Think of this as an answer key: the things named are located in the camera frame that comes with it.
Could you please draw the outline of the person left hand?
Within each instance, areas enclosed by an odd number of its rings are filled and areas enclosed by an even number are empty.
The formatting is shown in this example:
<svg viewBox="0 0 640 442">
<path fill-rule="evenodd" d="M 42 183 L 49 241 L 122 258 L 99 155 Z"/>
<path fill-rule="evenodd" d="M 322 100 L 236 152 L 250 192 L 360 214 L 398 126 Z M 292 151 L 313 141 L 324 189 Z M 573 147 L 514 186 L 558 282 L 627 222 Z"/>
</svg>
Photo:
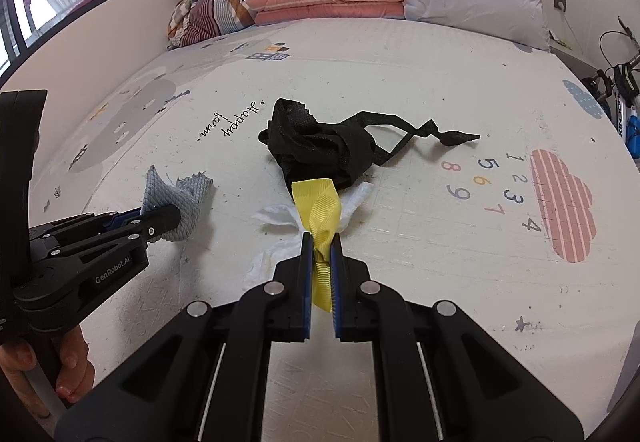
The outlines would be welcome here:
<svg viewBox="0 0 640 442">
<path fill-rule="evenodd" d="M 94 366 L 88 360 L 88 354 L 89 347 L 81 327 L 66 332 L 60 343 L 62 366 L 55 390 L 60 398 L 70 403 L 78 402 L 93 387 Z M 27 342 L 11 341 L 1 347 L 1 368 L 13 390 L 34 416 L 47 418 L 49 410 L 26 378 L 26 373 L 36 365 L 35 352 Z"/>
</svg>

